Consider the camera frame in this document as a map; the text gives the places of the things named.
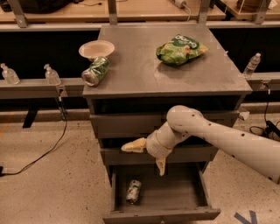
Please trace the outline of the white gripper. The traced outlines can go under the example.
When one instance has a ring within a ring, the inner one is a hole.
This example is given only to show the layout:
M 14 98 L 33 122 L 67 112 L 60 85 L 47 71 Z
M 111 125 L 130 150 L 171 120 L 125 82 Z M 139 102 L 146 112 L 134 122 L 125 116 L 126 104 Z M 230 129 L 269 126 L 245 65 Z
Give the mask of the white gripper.
M 184 142 L 188 137 L 190 137 L 189 134 L 177 132 L 169 126 L 168 122 L 165 122 L 159 129 L 148 135 L 147 139 L 142 137 L 126 143 L 121 147 L 121 150 L 143 153 L 146 148 L 148 153 L 156 158 L 159 175 L 164 176 L 166 158 L 177 144 Z

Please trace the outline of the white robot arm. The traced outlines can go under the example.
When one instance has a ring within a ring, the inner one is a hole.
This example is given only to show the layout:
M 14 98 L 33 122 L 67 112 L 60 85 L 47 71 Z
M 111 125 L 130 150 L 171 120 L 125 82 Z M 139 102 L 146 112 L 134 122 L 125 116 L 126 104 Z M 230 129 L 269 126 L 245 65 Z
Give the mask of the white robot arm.
M 165 174 L 167 157 L 177 144 L 199 137 L 233 156 L 267 179 L 280 184 L 280 143 L 246 131 L 207 120 L 198 110 L 177 105 L 169 109 L 166 122 L 149 134 L 122 146 L 125 152 L 148 152 L 159 174 Z

